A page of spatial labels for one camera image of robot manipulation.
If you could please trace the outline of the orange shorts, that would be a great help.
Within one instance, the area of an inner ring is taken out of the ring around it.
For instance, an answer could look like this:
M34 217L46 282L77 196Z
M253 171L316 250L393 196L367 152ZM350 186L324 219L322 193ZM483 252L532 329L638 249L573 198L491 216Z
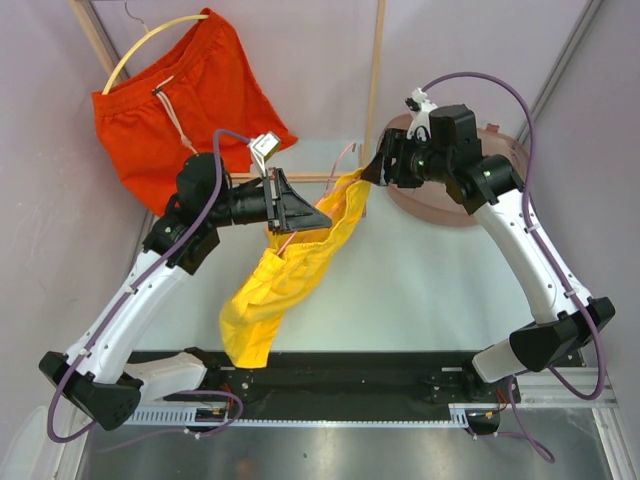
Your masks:
M209 8L154 64L92 95L96 134L122 184L155 215L176 191L176 176L197 152L213 149L231 173L252 164L242 137L273 132L282 148L297 138L285 126L254 77L234 27Z

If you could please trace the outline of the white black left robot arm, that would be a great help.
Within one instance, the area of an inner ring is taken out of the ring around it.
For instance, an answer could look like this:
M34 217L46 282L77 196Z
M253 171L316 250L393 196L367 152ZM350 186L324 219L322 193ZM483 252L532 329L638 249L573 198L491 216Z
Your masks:
M264 223L276 234L328 228L330 218L302 198L282 169L236 187L213 153L190 156L176 191L153 224L126 281L86 333L64 352L47 352L39 369L55 388L47 412L49 437L56 408L68 400L110 431L137 407L171 395L207 400L221 387L215 364L192 347L171 357L132 364L129 358L160 312L164 297L196 273L219 245L218 230Z

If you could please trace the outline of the yellow shorts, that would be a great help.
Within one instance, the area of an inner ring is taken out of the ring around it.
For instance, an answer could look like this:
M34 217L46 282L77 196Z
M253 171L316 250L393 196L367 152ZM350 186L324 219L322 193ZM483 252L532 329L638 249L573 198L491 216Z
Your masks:
M256 268L219 314L223 348L234 366L267 365L285 313L321 283L362 217L371 188L362 173L359 168L340 176L319 201L318 209L332 221L329 228L267 235L268 247Z

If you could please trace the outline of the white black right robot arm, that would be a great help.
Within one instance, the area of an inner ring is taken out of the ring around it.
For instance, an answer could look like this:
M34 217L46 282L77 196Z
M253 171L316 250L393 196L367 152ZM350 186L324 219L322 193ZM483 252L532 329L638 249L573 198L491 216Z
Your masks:
M464 104L420 113L410 128L387 128L362 178L413 189L426 182L446 194L490 235L523 290L532 323L477 353L461 376L463 393L484 401L499 380L540 372L595 340L615 315L607 297L594 297L553 247L512 162L482 144L474 113Z

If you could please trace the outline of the pink wire hanger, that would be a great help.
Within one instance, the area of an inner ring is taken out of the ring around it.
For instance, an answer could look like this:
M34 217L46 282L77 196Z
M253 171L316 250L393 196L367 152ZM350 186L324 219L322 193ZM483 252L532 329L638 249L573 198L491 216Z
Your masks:
M332 166L332 169L331 169L330 173L326 176L325 190L324 190L324 193L323 193L322 197L316 202L316 204L315 204L316 207L321 205L322 202L335 190L335 187L334 187L335 180L338 178L338 175L336 174L336 170L337 170L340 162L344 158L345 154L348 151L351 151L352 153L354 153L356 151L356 149L357 149L357 143L356 142L351 142L350 144L348 144L344 148L344 150L337 157L337 159L333 163L333 166ZM284 242L284 244L277 251L277 255L278 256L282 256L282 254L284 253L285 249L291 243L291 241L293 240L293 238L296 235L297 235L297 233L294 232L287 238L287 240Z

